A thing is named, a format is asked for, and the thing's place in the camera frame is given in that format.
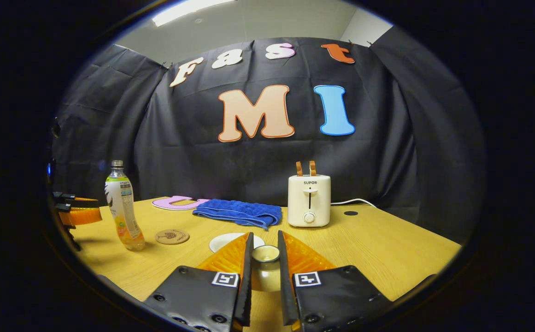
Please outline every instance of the letter m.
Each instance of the letter m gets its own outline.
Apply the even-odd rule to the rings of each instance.
[[[242,137],[236,130],[236,120],[251,138],[255,137],[261,119],[265,117],[265,127],[261,135],[267,138],[288,137],[294,134],[294,127],[288,122],[286,111],[286,93],[290,89],[285,85],[270,85],[263,89],[253,105],[245,93],[240,90],[223,92],[218,99],[224,103],[223,132],[218,135],[221,142],[233,142]]]

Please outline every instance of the white toaster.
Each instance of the white toaster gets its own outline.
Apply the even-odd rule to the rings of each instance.
[[[288,223],[295,227],[322,227],[329,224],[331,178],[291,176],[288,178]]]

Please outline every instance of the ceiling light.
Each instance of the ceiling light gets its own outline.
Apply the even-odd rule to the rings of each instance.
[[[160,27],[161,25],[169,23],[170,21],[187,15],[188,13],[193,13],[195,11],[199,11],[200,9],[231,1],[235,0],[186,0],[162,11],[159,15],[153,17],[153,21],[157,27]]]

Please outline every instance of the white plate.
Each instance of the white plate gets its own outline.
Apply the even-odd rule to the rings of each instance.
[[[241,235],[244,235],[244,233],[227,233],[227,234],[219,235],[210,241],[210,250],[212,250],[212,252],[217,252],[218,250],[220,250],[220,248],[224,247],[229,242],[231,242],[232,240],[236,239],[237,237]],[[254,244],[254,248],[257,248],[259,246],[265,245],[265,241],[263,241],[263,239],[261,239],[260,237],[254,234],[253,244]]]

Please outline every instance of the power cord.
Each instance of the power cord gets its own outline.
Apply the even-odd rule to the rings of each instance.
[[[362,198],[354,198],[354,199],[352,199],[352,200],[348,200],[348,201],[345,201],[345,202],[332,202],[331,205],[341,205],[341,204],[346,204],[346,203],[348,203],[348,202],[355,202],[355,201],[366,202],[366,203],[368,203],[368,204],[370,204],[371,206],[373,206],[373,207],[376,208],[376,206],[375,206],[374,204],[372,204],[371,202],[368,202],[368,201],[366,201],[366,200],[362,200]]]

